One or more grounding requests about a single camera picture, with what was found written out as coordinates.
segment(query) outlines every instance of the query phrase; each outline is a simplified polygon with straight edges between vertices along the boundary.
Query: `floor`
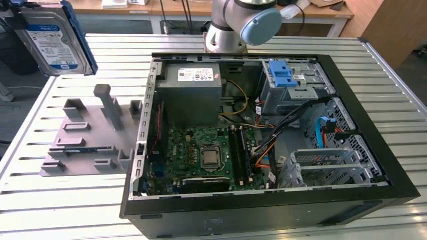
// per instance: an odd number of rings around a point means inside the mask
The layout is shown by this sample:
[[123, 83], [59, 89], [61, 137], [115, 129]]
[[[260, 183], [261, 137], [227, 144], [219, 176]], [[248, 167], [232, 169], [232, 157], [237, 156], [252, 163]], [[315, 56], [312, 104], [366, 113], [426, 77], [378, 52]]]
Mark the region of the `floor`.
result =
[[[103, 21], [80, 21], [83, 30], [95, 34], [152, 34], [148, 21], [111, 21], [108, 26]], [[171, 34], [188, 34], [185, 23], [172, 22]], [[201, 34], [203, 22], [197, 22], [193, 27], [195, 34]], [[419, 58], [412, 54], [396, 73], [406, 84], [414, 90], [420, 100], [427, 103], [427, 57]], [[48, 78], [41, 73], [27, 76], [17, 76], [0, 62], [0, 80], [5, 87], [43, 87]], [[0, 141], [12, 141], [25, 120], [29, 110], [35, 104], [40, 89], [37, 88], [12, 88], [15, 101], [4, 103], [0, 101]], [[0, 144], [0, 158], [7, 151], [7, 145]]]

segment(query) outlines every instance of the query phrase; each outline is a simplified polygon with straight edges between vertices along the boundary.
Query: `open computer tower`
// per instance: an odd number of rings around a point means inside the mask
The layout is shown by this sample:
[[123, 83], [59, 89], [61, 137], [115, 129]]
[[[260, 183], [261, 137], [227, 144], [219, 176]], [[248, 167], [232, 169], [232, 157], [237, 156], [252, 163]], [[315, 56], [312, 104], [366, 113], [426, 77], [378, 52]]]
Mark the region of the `open computer tower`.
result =
[[120, 211], [147, 238], [344, 225], [420, 196], [330, 56], [152, 57]]

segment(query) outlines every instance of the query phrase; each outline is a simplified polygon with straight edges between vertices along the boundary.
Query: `ram slot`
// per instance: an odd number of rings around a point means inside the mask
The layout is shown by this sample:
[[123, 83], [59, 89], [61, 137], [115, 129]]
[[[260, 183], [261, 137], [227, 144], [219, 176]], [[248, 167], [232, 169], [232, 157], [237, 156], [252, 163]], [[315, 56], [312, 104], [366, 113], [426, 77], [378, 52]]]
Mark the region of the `ram slot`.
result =
[[244, 142], [241, 138], [241, 130], [228, 129], [228, 141], [229, 141], [229, 154], [232, 163], [233, 180], [240, 186], [248, 181], [245, 173], [245, 154], [244, 154]]
[[245, 177], [249, 182], [252, 182], [252, 169], [251, 169], [251, 154], [249, 154], [249, 149], [247, 146], [247, 139], [245, 139], [245, 133], [243, 130], [240, 130], [240, 138], [241, 138], [241, 148], [243, 148], [243, 156], [244, 156], [244, 161], [243, 161], [243, 169], [245, 169]]

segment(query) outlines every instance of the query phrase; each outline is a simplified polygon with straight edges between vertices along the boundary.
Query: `slotted aluminum table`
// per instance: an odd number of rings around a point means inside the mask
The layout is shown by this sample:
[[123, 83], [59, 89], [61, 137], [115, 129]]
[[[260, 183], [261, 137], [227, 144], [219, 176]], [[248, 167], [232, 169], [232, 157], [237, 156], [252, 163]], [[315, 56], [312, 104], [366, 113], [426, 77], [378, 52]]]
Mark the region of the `slotted aluminum table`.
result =
[[[101, 105], [96, 84], [109, 84], [120, 104], [144, 100], [153, 52], [203, 52], [203, 37], [89, 34], [96, 76], [51, 78], [0, 162], [1, 239], [144, 239], [119, 218], [125, 175], [43, 178], [40, 166], [65, 116], [68, 98]], [[204, 237], [203, 239], [427, 239], [427, 111], [370, 46], [352, 38], [276, 37], [251, 53], [324, 54], [332, 59], [422, 197], [339, 227]]]

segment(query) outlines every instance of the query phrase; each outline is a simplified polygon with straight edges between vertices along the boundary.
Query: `green motherboard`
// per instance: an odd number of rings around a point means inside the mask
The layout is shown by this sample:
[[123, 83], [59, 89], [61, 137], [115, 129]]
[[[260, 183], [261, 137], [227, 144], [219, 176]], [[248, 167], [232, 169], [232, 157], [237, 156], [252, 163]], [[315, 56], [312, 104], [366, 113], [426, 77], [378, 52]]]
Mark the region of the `green motherboard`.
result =
[[[253, 130], [244, 129], [243, 134], [249, 150], [256, 146]], [[264, 189], [260, 170], [252, 172], [251, 182], [236, 182], [232, 161], [228, 128], [169, 129], [165, 175], [153, 180], [156, 194], [176, 194], [173, 185], [189, 178], [229, 178], [228, 191]]]

